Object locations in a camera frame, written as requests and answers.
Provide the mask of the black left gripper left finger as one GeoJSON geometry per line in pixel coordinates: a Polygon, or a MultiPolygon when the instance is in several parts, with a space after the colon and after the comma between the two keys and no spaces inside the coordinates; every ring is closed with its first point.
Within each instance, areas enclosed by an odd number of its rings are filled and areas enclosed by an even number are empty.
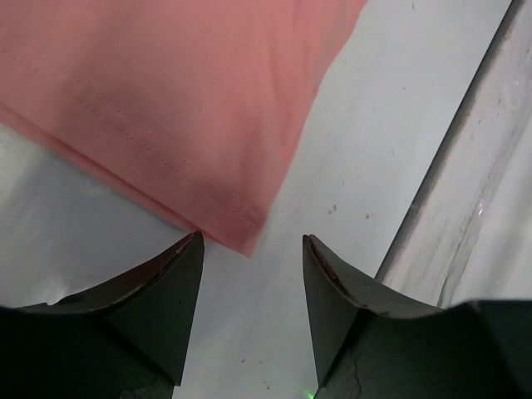
{"type": "Polygon", "coordinates": [[[55,304],[99,313],[176,386],[182,381],[204,262],[204,237],[188,234],[154,258],[55,304]]]}

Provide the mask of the pink t shirt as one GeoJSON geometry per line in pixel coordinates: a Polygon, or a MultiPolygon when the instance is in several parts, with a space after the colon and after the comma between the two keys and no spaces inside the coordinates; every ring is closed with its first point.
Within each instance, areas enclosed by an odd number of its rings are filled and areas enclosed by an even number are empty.
{"type": "Polygon", "coordinates": [[[1,121],[250,255],[361,1],[4,1],[1,121]]]}

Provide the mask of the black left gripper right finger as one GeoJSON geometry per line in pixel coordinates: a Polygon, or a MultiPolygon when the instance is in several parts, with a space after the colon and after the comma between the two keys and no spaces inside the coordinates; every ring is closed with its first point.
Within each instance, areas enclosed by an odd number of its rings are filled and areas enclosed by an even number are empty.
{"type": "Polygon", "coordinates": [[[470,310],[444,311],[394,291],[303,236],[303,281],[318,384],[324,387],[355,347],[364,367],[420,387],[467,372],[478,355],[470,310]]]}

